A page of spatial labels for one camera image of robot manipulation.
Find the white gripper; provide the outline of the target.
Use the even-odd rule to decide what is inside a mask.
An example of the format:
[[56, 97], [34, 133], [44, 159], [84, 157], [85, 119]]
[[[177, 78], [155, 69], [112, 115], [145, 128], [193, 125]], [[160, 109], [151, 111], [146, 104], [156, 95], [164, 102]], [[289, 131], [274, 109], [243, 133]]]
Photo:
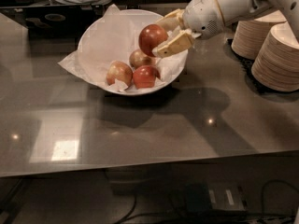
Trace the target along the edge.
[[166, 58], [191, 48], [196, 38], [209, 39], [223, 31], [224, 23], [217, 0], [192, 0], [185, 9], [176, 9], [156, 21], [167, 32], [166, 41], [152, 50]]

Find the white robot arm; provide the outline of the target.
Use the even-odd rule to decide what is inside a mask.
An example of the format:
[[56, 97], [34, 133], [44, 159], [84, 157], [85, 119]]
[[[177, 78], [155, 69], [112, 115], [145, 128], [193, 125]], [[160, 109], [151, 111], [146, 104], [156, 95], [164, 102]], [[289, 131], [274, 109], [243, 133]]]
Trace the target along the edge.
[[152, 52], [160, 58], [178, 54], [192, 47], [196, 38], [209, 39], [237, 21], [262, 17], [274, 9], [299, 38], [299, 0], [192, 0], [157, 21], [170, 36]]

